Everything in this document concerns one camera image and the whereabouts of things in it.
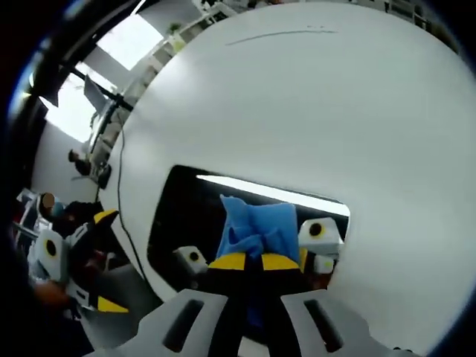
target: person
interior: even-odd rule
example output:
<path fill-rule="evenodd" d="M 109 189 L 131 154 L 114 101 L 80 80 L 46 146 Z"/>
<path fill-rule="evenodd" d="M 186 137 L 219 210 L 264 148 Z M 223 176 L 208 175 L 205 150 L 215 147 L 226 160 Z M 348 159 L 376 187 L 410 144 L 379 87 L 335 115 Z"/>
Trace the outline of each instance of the person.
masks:
<path fill-rule="evenodd" d="M 91 162 L 87 158 L 81 158 L 80 154 L 74 150 L 70 150 L 68 153 L 68 161 L 73 162 L 76 167 L 76 171 L 82 176 L 89 176 L 91 173 Z"/>

